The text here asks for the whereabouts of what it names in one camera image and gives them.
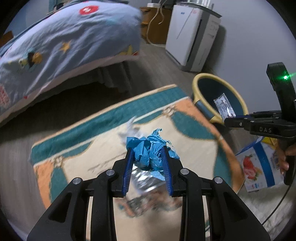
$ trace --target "rug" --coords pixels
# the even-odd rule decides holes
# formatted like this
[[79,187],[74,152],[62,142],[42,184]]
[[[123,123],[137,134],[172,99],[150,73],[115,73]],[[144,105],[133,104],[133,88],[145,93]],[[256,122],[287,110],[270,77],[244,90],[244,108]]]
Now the rug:
[[[46,208],[73,178],[95,178],[125,157],[120,134],[133,117],[133,126],[147,135],[162,128],[161,137],[171,141],[183,167],[200,177],[220,176],[235,192],[243,185],[240,164],[221,134],[179,87],[168,85],[110,106],[33,145],[30,161]],[[181,200],[169,197],[163,187],[143,195],[131,183],[126,198],[114,200],[117,238],[178,240],[180,206]],[[205,198],[204,210],[208,226]]]

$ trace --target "strawberry picture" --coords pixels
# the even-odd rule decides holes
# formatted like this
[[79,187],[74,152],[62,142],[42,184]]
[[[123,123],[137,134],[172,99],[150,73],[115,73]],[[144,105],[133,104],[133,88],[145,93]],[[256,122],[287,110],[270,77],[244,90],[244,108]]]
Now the strawberry picture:
[[252,155],[245,156],[243,160],[243,166],[244,166],[244,173],[246,177],[250,180],[256,181],[257,177],[261,175],[263,172],[260,168],[255,167],[251,161]]

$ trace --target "power cord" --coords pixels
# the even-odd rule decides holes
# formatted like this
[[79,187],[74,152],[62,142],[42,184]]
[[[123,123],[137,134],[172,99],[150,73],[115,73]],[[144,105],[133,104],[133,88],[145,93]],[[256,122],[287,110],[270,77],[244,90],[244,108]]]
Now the power cord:
[[283,201],[284,198],[287,196],[287,194],[288,194],[288,192],[289,192],[291,186],[292,186],[292,184],[289,185],[289,187],[287,188],[287,190],[286,190],[285,194],[283,195],[282,199],[279,201],[279,204],[278,204],[278,205],[276,206],[276,208],[272,211],[272,213],[271,213],[271,214],[265,219],[265,221],[262,223],[262,225],[264,225],[264,224],[268,221],[268,219],[270,219],[270,217],[275,213],[275,211],[276,211],[276,210],[278,209],[278,207],[281,205],[282,201]]
[[[163,5],[166,3],[166,1],[167,1],[167,0],[165,0],[165,1],[163,2],[163,4],[161,5],[161,7],[160,7],[160,14],[161,14],[161,16],[162,16],[162,21],[159,22],[158,24],[161,24],[161,23],[163,22],[164,18],[165,18],[164,15],[163,15],[162,8],[163,8]],[[162,48],[165,48],[165,46],[157,45],[157,44],[152,43],[152,42],[150,41],[149,37],[148,37],[148,32],[149,32],[150,24],[151,24],[151,22],[156,18],[158,12],[159,12],[159,8],[157,8],[156,14],[154,15],[154,17],[150,20],[150,22],[149,22],[149,24],[148,24],[148,28],[147,28],[147,32],[146,32],[146,39],[147,39],[147,42],[150,43],[151,45],[154,45],[154,46],[156,46],[156,47],[162,47]]]

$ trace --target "blue bedspread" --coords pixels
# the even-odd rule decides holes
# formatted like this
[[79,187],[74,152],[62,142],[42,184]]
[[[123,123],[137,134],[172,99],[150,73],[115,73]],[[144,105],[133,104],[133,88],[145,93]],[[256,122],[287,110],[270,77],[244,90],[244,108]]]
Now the blue bedspread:
[[136,54],[140,23],[140,11],[129,5],[76,1],[20,33],[0,49],[0,122],[5,111],[58,76]]

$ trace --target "aluminum foil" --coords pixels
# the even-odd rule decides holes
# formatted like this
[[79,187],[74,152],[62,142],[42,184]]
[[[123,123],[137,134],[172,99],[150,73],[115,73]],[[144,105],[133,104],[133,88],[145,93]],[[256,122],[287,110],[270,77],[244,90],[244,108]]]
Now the aluminum foil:
[[224,121],[226,118],[235,117],[234,110],[232,109],[226,95],[223,93],[217,99],[214,100],[215,105]]
[[150,171],[142,171],[135,165],[133,165],[131,172],[131,181],[140,194],[147,193],[161,185],[165,185],[165,181],[151,176]]

